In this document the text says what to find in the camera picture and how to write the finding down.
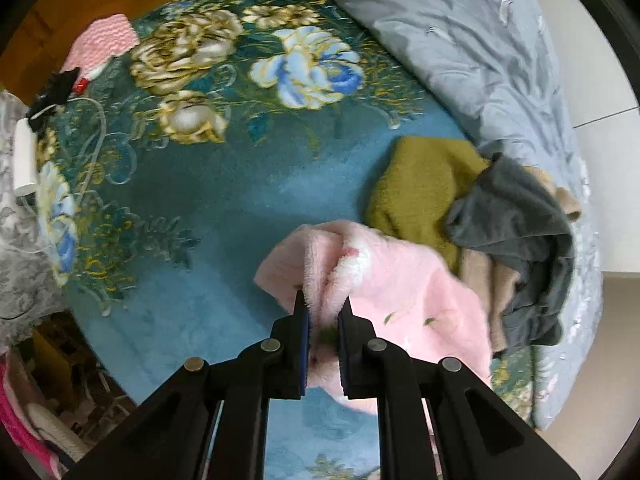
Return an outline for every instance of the folded clothes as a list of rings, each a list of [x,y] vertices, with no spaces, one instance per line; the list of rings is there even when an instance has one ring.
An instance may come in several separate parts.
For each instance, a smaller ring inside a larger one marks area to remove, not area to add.
[[[518,273],[504,272],[500,279],[505,290],[514,289],[502,313],[508,352],[558,343],[558,314],[574,270],[573,241],[567,214],[540,181],[498,156],[451,207],[446,231],[457,245]]]
[[[114,56],[122,56],[140,43],[124,14],[95,20],[71,46],[60,72],[80,67],[78,79],[94,79]]]
[[[432,247],[456,272],[460,250],[444,232],[444,219],[488,165],[468,140],[402,137],[369,201],[367,225]]]
[[[384,234],[437,250],[482,301],[494,353],[507,349],[502,313],[513,299],[520,273],[487,254],[457,247],[444,229],[456,199],[466,196],[489,161],[467,140],[402,137],[367,209],[367,224]],[[580,203],[539,168],[535,176],[569,218],[580,216]]]
[[[412,357],[455,356],[489,381],[492,352],[479,298],[429,247],[346,220],[303,225],[260,264],[255,283],[289,312],[296,292],[304,292],[311,320],[308,384],[347,406],[376,412],[374,399],[347,400],[340,385],[336,320],[347,297],[377,336]]]

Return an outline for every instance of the gray lace fabric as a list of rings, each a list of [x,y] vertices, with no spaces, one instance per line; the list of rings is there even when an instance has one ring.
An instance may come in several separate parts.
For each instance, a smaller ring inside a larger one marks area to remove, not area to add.
[[[27,252],[38,250],[37,220],[13,194],[14,127],[26,110],[0,92],[0,354],[28,338],[42,317],[64,309],[47,257]]]

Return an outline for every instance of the teal floral blanket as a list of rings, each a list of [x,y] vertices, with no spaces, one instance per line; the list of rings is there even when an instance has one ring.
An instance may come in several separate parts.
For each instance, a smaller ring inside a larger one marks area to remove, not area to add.
[[[233,358],[282,316],[252,278],[303,223],[362,221],[399,136],[463,138],[332,0],[175,0],[57,113],[38,146],[56,281],[142,402],[186,358]],[[530,353],[495,364],[524,418]],[[365,479],[377,420],[322,390],[271,404],[266,478]]]

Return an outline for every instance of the pink fleece towel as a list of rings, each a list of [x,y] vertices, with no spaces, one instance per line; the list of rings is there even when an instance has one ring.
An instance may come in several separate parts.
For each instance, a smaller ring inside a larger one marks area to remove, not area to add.
[[[93,79],[92,72],[97,73],[111,57],[122,56],[138,43],[138,35],[124,14],[95,20],[76,38],[60,72],[79,66],[78,79]]]
[[[325,342],[347,297],[378,337],[423,361],[455,356],[489,383],[492,351],[480,300],[427,246],[347,220],[303,225],[260,264],[255,283],[289,312],[302,289],[311,320],[308,385],[347,406],[376,412],[374,399],[344,397],[335,348]]]

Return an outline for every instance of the olive green towel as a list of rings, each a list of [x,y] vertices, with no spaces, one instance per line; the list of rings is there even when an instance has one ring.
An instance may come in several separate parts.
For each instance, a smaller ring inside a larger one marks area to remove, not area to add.
[[[402,137],[370,199],[367,224],[433,247],[457,272],[460,252],[444,232],[444,217],[488,165],[468,140]]]

